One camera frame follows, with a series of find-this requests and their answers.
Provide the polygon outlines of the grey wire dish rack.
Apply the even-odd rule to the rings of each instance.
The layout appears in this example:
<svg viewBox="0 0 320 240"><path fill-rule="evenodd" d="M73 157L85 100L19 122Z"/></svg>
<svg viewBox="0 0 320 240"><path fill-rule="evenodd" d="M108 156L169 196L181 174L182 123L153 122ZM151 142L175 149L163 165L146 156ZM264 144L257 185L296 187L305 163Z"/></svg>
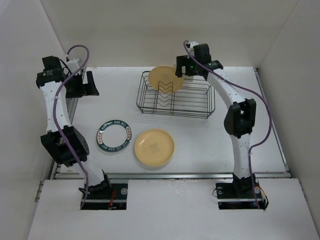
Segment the grey wire dish rack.
<svg viewBox="0 0 320 240"><path fill-rule="evenodd" d="M188 80L174 91L172 83L160 82L152 87L149 73L142 72L136 98L136 106L143 114L207 119L216 110L215 90L205 80Z"/></svg>

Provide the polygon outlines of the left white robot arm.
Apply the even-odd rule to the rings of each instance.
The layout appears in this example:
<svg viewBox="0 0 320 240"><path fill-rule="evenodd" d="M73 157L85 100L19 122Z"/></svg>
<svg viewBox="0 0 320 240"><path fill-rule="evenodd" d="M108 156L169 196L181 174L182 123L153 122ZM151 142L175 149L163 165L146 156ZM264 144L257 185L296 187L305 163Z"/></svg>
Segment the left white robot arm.
<svg viewBox="0 0 320 240"><path fill-rule="evenodd" d="M67 99L99 95L91 71L86 73L88 82L83 83L83 72L76 71L79 61L73 58L63 62L56 56L42 58L44 69L37 74L36 85L44 96L47 128L40 140L57 164L75 167L88 178L82 193L97 194L104 199L112 192L110 180L103 170L88 161L88 143L72 126L67 109Z"/></svg>

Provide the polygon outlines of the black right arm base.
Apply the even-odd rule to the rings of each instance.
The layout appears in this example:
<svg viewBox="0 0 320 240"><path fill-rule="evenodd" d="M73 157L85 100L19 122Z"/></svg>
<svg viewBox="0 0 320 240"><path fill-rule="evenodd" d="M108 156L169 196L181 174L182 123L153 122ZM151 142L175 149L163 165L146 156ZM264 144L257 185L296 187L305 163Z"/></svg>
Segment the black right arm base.
<svg viewBox="0 0 320 240"><path fill-rule="evenodd" d="M256 182L254 188L237 192L231 182L218 182L215 184L217 204L220 210L266 210L269 199Z"/></svg>

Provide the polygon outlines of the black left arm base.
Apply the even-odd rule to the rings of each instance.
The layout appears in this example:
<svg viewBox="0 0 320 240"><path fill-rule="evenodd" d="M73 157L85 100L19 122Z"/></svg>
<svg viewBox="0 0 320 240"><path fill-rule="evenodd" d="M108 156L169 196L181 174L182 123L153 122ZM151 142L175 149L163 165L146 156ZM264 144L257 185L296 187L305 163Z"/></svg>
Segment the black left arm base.
<svg viewBox="0 0 320 240"><path fill-rule="evenodd" d="M106 183L103 181L97 186L90 186L87 196L85 190L85 188L79 188L79 191L82 193L81 210L115 211L127 209L127 182Z"/></svg>

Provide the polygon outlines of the yellow shallow plate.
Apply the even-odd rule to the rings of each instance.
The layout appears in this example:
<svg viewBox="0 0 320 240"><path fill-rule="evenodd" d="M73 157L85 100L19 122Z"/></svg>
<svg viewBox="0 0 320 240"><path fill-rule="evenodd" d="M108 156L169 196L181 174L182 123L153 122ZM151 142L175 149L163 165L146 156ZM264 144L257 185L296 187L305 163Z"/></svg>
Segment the yellow shallow plate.
<svg viewBox="0 0 320 240"><path fill-rule="evenodd" d="M141 133L134 144L137 159L149 167L167 164L175 152L173 137L163 129L148 129Z"/></svg>

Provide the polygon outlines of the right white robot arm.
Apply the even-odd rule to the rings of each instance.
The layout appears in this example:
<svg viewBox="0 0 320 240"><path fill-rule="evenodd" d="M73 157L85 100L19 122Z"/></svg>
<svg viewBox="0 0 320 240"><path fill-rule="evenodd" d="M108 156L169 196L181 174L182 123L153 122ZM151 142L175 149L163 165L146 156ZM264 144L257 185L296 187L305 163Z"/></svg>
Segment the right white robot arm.
<svg viewBox="0 0 320 240"><path fill-rule="evenodd" d="M177 77L203 77L222 98L227 113L223 121L224 129L231 138L234 168L232 193L243 197L252 190L252 177L249 165L250 139L256 118L256 101L244 98L229 80L222 64L213 61L208 44L186 40L183 43L186 55L176 58Z"/></svg>

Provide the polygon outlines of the white plate dark patterned rim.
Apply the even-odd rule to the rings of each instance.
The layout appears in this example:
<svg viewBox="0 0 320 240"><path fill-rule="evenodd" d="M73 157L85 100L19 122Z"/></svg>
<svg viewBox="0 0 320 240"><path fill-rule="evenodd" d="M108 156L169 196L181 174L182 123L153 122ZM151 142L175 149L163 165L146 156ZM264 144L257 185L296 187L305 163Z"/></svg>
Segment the white plate dark patterned rim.
<svg viewBox="0 0 320 240"><path fill-rule="evenodd" d="M132 140L131 127L123 120L113 119L102 124L96 133L100 150L115 154L124 150Z"/></svg>

